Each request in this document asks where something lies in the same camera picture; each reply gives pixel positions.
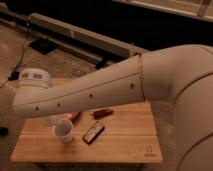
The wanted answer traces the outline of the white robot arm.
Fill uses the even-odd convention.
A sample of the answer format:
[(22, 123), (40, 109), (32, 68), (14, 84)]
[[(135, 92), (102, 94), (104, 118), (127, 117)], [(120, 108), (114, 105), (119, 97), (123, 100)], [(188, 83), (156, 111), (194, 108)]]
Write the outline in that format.
[(59, 86), (48, 72), (27, 68), (13, 111), (33, 118), (145, 100), (173, 104), (175, 171), (213, 171), (213, 46), (151, 51)]

